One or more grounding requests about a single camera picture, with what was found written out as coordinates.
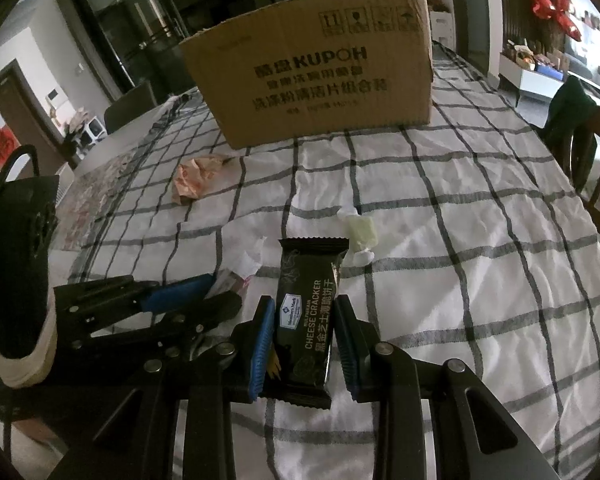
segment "red balloon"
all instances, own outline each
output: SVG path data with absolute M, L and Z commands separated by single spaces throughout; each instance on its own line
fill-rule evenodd
M 576 41 L 582 41 L 582 35 L 580 33 L 580 29 L 573 23 L 573 20 L 567 16 L 564 12 L 560 12 L 555 20 L 558 22 L 562 30 L 567 34 L 567 36 L 573 38 Z
M 569 12 L 571 0 L 554 0 L 554 2 L 555 8 L 558 9 L 558 12 Z
M 534 14 L 542 20 L 550 20 L 555 14 L 555 6 L 551 0 L 533 0 L 534 1 Z

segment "black bag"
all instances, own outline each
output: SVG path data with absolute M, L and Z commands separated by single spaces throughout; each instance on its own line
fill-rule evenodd
M 34 176 L 7 182 L 23 155 L 30 156 Z M 30 144 L 16 148 L 0 170 L 0 354 L 9 359 L 31 354 L 45 322 L 58 181 L 40 176 Z

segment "brown cardboard box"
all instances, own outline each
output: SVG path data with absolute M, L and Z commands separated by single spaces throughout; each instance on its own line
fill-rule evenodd
M 180 47 L 232 148 L 429 122 L 426 0 L 289 0 Z

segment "green cloth on chair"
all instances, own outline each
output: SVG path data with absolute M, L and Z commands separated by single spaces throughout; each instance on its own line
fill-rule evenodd
M 544 128 L 538 131 L 540 139 L 554 156 L 562 153 L 564 142 L 573 134 L 571 150 L 575 154 L 582 154 L 575 161 L 578 170 L 573 168 L 573 174 L 578 176 L 578 181 L 573 183 L 577 192 L 584 187 L 596 155 L 595 140 L 591 142 L 591 133 L 581 126 L 597 107 L 596 102 L 585 92 L 580 79 L 569 76 L 551 100 L 549 117 Z

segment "orange crumpled wrapper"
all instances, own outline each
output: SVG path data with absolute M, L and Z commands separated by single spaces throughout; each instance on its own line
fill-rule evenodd
M 222 155 L 205 155 L 178 164 L 171 188 L 173 201 L 182 205 L 187 199 L 202 198 L 208 182 L 220 171 L 223 162 Z

